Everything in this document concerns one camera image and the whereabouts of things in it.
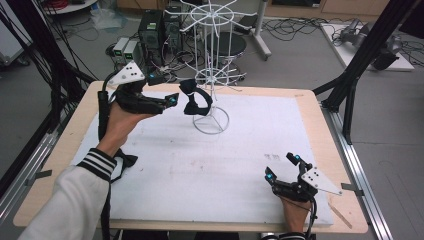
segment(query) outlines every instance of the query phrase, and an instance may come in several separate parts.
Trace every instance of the gray floor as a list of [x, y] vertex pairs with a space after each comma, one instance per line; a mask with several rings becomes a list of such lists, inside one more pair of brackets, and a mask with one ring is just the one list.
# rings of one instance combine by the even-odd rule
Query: gray floor
[[[88, 17], [88, 12], [71, 14], [63, 21], [75, 24]], [[126, 21], [123, 29], [114, 31], [96, 32], [91, 26], [91, 23], [78, 26], [79, 36], [74, 35], [69, 41], [88, 68], [104, 79], [113, 70], [105, 49], [119, 36], [133, 35], [138, 22]], [[312, 90], [336, 78], [344, 69], [319, 30], [296, 35], [289, 42], [279, 41], [267, 32], [262, 36], [273, 55], [263, 61], [251, 37], [246, 37], [246, 54], [236, 61], [248, 73], [240, 86]], [[65, 52], [63, 43], [58, 44]], [[352, 140], [394, 239], [424, 238], [424, 188], [420, 184], [424, 181], [423, 73], [421, 67], [412, 72], [367, 71], [357, 86]], [[47, 114], [49, 89], [34, 66], [13, 66], [0, 72], [0, 77], [2, 176]], [[327, 95], [317, 98], [323, 100]], [[1, 226], [0, 239], [16, 239], [22, 231], [13, 226], [15, 211]], [[192, 239], [192, 236], [190, 232], [171, 234], [176, 240]], [[257, 238], [254, 233], [242, 234], [243, 240]], [[366, 240], [375, 236], [369, 230], [365, 234], [318, 234], [318, 239]]]

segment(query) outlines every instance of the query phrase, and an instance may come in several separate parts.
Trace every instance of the wooden table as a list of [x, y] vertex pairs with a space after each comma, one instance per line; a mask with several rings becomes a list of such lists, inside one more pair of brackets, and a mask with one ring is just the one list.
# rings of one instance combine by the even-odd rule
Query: wooden table
[[[27, 226], [30, 220], [50, 198], [56, 177], [69, 166], [77, 152], [88, 126], [98, 112], [97, 91], [102, 82], [89, 87], [72, 119], [60, 137], [42, 171], [52, 170], [52, 176], [37, 179], [18, 210], [14, 224]], [[320, 106], [312, 91], [298, 89], [240, 87], [237, 92], [229, 88], [219, 94], [247, 96], [278, 96], [294, 98], [298, 104], [314, 158], [319, 168], [337, 186], [350, 183], [342, 160]], [[179, 92], [178, 85], [162, 84], [146, 88], [148, 91]], [[368, 230], [364, 215], [354, 192], [344, 191], [343, 196], [328, 194], [328, 204], [334, 224], [328, 227], [314, 226], [313, 232], [364, 233]], [[237, 231], [237, 232], [284, 232], [283, 224], [263, 223], [208, 223], [177, 221], [111, 220], [111, 228], [191, 230], [191, 231]]]

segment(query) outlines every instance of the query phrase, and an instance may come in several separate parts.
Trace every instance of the white bracket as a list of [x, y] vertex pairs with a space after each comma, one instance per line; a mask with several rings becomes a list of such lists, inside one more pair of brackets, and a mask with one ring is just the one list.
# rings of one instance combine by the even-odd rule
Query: white bracket
[[303, 181], [311, 185], [313, 188], [330, 192], [339, 196], [341, 196], [343, 193], [317, 167], [313, 167], [309, 171], [307, 171], [305, 174], [303, 174], [302, 179]]
[[110, 86], [116, 86], [119, 84], [137, 82], [144, 80], [144, 74], [141, 72], [138, 65], [131, 61], [121, 71], [119, 71], [112, 79], [109, 80]]

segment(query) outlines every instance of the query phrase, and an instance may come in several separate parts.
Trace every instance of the striped sleeve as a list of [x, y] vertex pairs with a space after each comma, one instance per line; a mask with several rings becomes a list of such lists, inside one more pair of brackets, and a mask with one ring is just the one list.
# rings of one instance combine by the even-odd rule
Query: striped sleeve
[[303, 233], [285, 233], [278, 236], [279, 240], [305, 240], [305, 235]]
[[96, 148], [91, 148], [77, 166], [87, 169], [105, 181], [110, 181], [116, 160]]

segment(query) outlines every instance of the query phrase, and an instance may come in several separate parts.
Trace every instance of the human hand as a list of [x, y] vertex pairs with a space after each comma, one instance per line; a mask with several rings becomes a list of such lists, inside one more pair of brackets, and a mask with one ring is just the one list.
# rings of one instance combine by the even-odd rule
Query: human hand
[[154, 114], [129, 113], [113, 102], [105, 136], [100, 140], [97, 149], [113, 157], [118, 149], [127, 141], [128, 134], [138, 122], [153, 117]]
[[303, 225], [311, 209], [311, 202], [297, 202], [280, 197], [284, 207], [284, 218], [289, 232], [303, 233]]

